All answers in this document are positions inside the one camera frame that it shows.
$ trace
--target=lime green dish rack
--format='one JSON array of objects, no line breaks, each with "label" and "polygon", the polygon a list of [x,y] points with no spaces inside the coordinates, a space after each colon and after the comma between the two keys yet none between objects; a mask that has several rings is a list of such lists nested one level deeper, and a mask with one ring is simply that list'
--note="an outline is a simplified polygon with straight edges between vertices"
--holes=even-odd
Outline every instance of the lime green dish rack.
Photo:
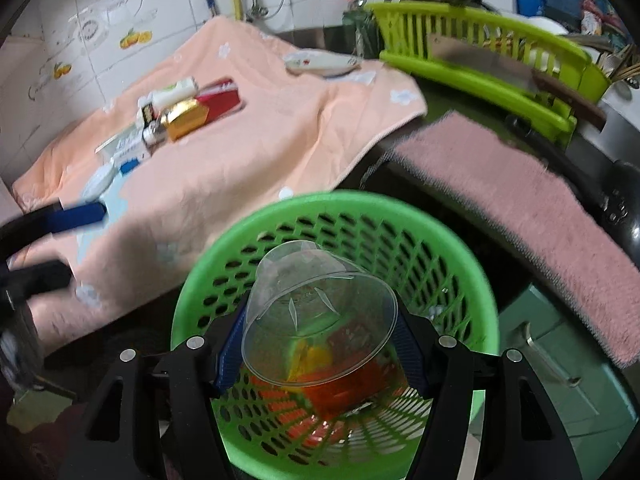
[{"label": "lime green dish rack", "polygon": [[[440,331],[496,354],[498,315],[472,252],[447,227],[403,202],[364,192],[302,195],[267,206],[224,233],[180,293],[172,348],[235,309],[262,257],[291,240],[312,240],[386,281],[409,311],[432,313]],[[212,401],[231,462],[260,480],[399,480],[414,458],[430,412],[404,378],[380,404],[322,421],[300,396],[242,367]],[[472,418],[484,392],[474,392]]]},{"label": "lime green dish rack", "polygon": [[611,85],[578,45],[528,23],[485,10],[432,2],[377,2],[367,7],[385,41],[380,59],[527,118],[535,129],[559,144],[568,144],[576,126],[569,105],[546,92],[532,94],[475,70],[432,59],[426,35],[435,32],[510,56],[557,77],[593,103]]}]

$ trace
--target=drawer handle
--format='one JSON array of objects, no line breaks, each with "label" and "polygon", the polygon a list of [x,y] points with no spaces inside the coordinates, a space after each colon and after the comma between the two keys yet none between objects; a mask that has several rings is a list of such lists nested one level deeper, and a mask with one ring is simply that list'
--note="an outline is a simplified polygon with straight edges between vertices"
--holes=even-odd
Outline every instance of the drawer handle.
[{"label": "drawer handle", "polygon": [[564,375],[562,375],[558,371],[558,369],[560,368],[559,365],[556,364],[556,362],[551,358],[549,354],[546,353],[544,349],[540,348],[540,346],[537,345],[537,343],[531,337],[530,322],[527,321],[523,323],[522,335],[524,337],[524,341],[526,341],[529,348],[531,348],[531,350],[533,350],[537,354],[537,356],[540,357],[540,359],[542,359],[542,362],[546,365],[548,370],[556,377],[556,379],[558,379],[558,381],[564,384],[564,386],[566,386],[567,388],[575,388],[578,384],[580,384],[582,377],[564,377]]}]

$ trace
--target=knife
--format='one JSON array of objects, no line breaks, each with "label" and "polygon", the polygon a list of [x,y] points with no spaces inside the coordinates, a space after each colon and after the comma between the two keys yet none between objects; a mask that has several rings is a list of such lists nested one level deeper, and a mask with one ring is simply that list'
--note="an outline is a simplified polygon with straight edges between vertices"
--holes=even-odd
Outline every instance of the knife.
[{"label": "knife", "polygon": [[577,91],[517,59],[432,32],[427,34],[427,46],[430,59],[470,68],[533,94],[548,92],[573,108],[578,119],[593,124],[599,131],[607,122],[607,115]]}]

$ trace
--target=transparent plastic container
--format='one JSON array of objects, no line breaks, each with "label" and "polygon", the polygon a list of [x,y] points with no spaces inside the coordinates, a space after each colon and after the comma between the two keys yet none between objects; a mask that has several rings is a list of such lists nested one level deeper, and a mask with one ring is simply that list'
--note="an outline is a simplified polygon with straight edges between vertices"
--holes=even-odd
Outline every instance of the transparent plastic container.
[{"label": "transparent plastic container", "polygon": [[397,317],[396,295],[385,282],[313,242],[288,242],[257,268],[242,357],[276,386],[324,384],[373,359]]}]

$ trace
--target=silver screw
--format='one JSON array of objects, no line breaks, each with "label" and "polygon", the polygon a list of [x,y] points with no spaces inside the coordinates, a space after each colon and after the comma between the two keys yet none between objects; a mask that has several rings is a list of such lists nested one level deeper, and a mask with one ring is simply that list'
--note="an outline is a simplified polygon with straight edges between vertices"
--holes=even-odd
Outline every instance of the silver screw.
[{"label": "silver screw", "polygon": [[515,348],[512,348],[511,350],[507,350],[507,359],[514,363],[519,363],[522,361],[522,354]]},{"label": "silver screw", "polygon": [[120,353],[120,360],[123,363],[128,363],[136,356],[136,351],[133,348],[127,348]]},{"label": "silver screw", "polygon": [[190,337],[187,341],[187,346],[188,348],[191,348],[191,350],[197,350],[202,345],[204,345],[204,338],[201,338],[199,335]]},{"label": "silver screw", "polygon": [[441,335],[440,339],[438,339],[438,343],[440,343],[440,346],[444,346],[444,348],[453,348],[458,344],[456,339],[450,335]]}]

